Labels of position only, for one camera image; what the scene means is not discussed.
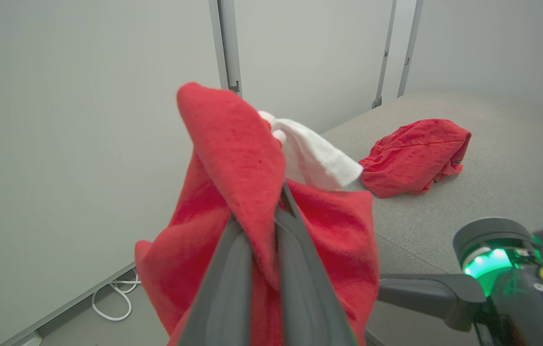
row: gray table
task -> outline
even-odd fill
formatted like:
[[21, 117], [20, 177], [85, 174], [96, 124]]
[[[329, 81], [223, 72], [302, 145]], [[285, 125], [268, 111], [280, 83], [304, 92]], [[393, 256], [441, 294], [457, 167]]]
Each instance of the gray table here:
[[[501, 216], [529, 230], [543, 228], [543, 112], [481, 96], [410, 94], [331, 129], [324, 138], [354, 160], [398, 127], [449, 119], [472, 132], [461, 174], [425, 195], [374, 196], [382, 273], [457, 273], [454, 234], [482, 217]], [[365, 190], [357, 180], [348, 190]], [[388, 346], [476, 344], [443, 322], [377, 302], [368, 330]]]

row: red garment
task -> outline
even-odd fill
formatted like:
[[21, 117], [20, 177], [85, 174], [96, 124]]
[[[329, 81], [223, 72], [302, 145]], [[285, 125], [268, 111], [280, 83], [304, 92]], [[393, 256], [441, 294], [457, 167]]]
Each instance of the red garment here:
[[[154, 243], [139, 241], [139, 277], [174, 345], [231, 212], [254, 252], [252, 345], [282, 344], [274, 210], [282, 149], [256, 110], [227, 90], [195, 83], [177, 93], [194, 153], [177, 208]], [[288, 181], [359, 344], [379, 288], [372, 195]]]
[[470, 136], [445, 119], [402, 126], [377, 141], [370, 156], [359, 161], [361, 180], [379, 198], [426, 193], [434, 182], [462, 171]]

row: white fabric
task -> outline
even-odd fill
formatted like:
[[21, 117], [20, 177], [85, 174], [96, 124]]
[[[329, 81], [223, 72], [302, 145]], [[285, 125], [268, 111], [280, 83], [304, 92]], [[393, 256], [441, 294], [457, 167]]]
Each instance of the white fabric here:
[[308, 127], [289, 119], [258, 114], [282, 143], [285, 177], [321, 190], [341, 190], [361, 175], [363, 167]]

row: white cable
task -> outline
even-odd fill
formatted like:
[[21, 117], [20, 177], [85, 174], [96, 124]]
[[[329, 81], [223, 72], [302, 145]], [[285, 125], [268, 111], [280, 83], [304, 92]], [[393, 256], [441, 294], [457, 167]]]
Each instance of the white cable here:
[[[115, 321], [115, 322], [125, 320], [126, 317], [130, 316], [130, 313], [132, 313], [132, 303], [130, 302], [130, 299], [126, 297], [126, 294], [134, 291], [135, 288], [137, 288], [137, 285], [141, 283], [141, 281], [139, 281], [139, 273], [137, 273], [137, 269], [135, 268], [133, 269], [133, 271], [135, 272], [134, 281], [113, 280], [109, 283], [110, 287], [114, 289], [120, 296], [122, 296], [124, 300], [126, 300], [126, 304], [128, 304], [128, 312], [124, 316], [121, 316], [121, 317], [111, 317], [109, 315], [106, 315], [105, 313], [100, 311], [98, 307], [96, 307], [96, 293], [98, 293], [98, 291], [96, 291], [91, 295], [91, 308], [94, 309], [94, 311], [96, 311], [98, 315], [106, 318], [107, 320]], [[119, 287], [117, 287], [118, 284], [131, 284], [132, 287], [127, 289], [126, 291], [122, 291]]]

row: white panel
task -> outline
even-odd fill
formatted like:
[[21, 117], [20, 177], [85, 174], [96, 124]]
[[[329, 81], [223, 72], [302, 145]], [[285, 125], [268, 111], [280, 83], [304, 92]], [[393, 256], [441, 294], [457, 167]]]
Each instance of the white panel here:
[[207, 0], [0, 0], [0, 343], [133, 261], [191, 144], [175, 104], [219, 87]]
[[323, 132], [372, 108], [391, 0], [235, 0], [243, 98]]
[[417, 0], [397, 0], [391, 45], [387, 58], [385, 83], [383, 85], [383, 105], [386, 101], [397, 98], [416, 4]]
[[543, 107], [543, 1], [425, 1], [406, 93], [426, 88]]

